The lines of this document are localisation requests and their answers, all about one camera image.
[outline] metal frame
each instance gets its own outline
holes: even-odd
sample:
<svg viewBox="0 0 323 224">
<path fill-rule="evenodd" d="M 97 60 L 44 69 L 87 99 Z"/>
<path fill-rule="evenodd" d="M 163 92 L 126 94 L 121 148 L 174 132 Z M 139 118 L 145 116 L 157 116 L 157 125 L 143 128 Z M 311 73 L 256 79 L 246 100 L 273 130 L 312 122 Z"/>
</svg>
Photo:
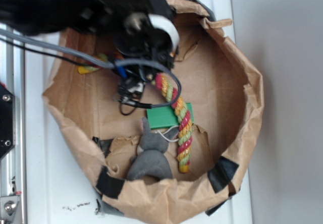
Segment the metal frame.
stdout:
<svg viewBox="0 0 323 224">
<path fill-rule="evenodd" d="M 14 96 L 0 85 L 0 161 L 14 147 Z"/>
<path fill-rule="evenodd" d="M 6 25 L 0 28 L 10 30 Z M 25 150 L 25 53 L 24 50 L 0 43 L 0 82 L 15 96 L 13 101 L 13 145 L 0 162 L 0 211 L 1 221 L 13 224 L 27 223 L 26 218 L 26 150 Z M 8 219 L 5 199 L 16 204 L 16 213 Z"/>
</svg>

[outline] green sponge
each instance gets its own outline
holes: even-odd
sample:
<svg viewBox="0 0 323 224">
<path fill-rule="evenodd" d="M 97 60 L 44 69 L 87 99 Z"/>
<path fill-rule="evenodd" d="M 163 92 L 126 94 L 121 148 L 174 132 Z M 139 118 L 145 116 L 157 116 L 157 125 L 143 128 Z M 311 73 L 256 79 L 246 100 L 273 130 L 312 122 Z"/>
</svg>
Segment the green sponge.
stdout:
<svg viewBox="0 0 323 224">
<path fill-rule="evenodd" d="M 194 123 L 192 104 L 187 103 L 187 107 L 191 112 L 192 123 Z M 179 124 L 177 116 L 170 106 L 148 109 L 147 118 L 151 129 L 169 128 Z"/>
</svg>

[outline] screw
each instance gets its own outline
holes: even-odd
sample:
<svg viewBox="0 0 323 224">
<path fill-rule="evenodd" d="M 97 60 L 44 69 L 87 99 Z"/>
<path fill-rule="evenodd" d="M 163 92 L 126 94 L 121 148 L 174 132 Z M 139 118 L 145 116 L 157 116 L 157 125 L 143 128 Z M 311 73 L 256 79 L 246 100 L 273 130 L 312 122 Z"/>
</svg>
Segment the screw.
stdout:
<svg viewBox="0 0 323 224">
<path fill-rule="evenodd" d="M 8 215 L 12 215 L 16 211 L 17 205 L 13 201 L 8 201 L 5 204 L 5 210 L 8 213 Z"/>
<path fill-rule="evenodd" d="M 152 74 L 148 74 L 146 76 L 146 78 L 149 80 L 149 81 L 152 81 L 153 80 L 153 75 Z"/>
<path fill-rule="evenodd" d="M 9 147 L 11 145 L 11 141 L 5 141 L 5 146 Z"/>
<path fill-rule="evenodd" d="M 2 100 L 5 101 L 5 102 L 11 102 L 12 98 L 11 98 L 10 95 L 5 94 L 4 96 L 2 96 Z"/>
</svg>

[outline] cardboard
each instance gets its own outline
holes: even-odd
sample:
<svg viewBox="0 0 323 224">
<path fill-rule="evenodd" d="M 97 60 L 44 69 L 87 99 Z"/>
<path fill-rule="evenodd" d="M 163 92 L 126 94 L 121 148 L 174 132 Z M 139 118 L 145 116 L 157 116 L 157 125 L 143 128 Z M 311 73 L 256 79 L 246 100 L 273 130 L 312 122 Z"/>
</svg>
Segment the cardboard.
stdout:
<svg viewBox="0 0 323 224">
<path fill-rule="evenodd" d="M 175 25 L 180 34 L 180 53 L 173 72 L 182 83 L 183 99 L 194 108 L 190 172 L 178 172 L 177 146 L 170 143 L 165 155 L 174 179 L 126 181 L 117 199 L 105 195 L 102 199 L 127 217 L 173 224 L 239 191 L 259 135 L 264 100 L 261 74 L 232 40 L 224 37 L 221 28 L 232 21 L 210 22 L 199 4 L 167 1 L 177 10 Z M 71 29 L 61 34 L 60 44 L 88 54 L 114 50 L 109 37 L 80 35 Z M 119 103 L 112 100 L 118 81 L 109 70 L 80 75 L 76 66 L 56 60 L 43 94 L 66 143 L 94 187 L 102 166 L 111 177 L 125 178 L 142 134 L 140 119 L 145 110 L 137 109 L 126 117 L 119 113 Z M 160 103 L 164 99 L 148 85 L 142 102 Z M 114 139 L 107 158 L 91 140 L 93 136 Z M 221 156 L 239 167 L 231 183 L 215 193 L 207 171 Z"/>
</svg>

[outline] gray wall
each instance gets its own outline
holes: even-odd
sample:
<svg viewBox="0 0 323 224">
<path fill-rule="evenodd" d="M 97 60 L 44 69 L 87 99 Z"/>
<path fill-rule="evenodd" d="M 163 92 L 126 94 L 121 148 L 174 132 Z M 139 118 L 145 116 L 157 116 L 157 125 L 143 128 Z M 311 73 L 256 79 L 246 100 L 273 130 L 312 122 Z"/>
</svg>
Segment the gray wall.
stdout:
<svg viewBox="0 0 323 224">
<path fill-rule="evenodd" d="M 323 0 L 232 0 L 236 43 L 264 76 L 249 174 L 255 224 L 323 223 Z"/>
</svg>

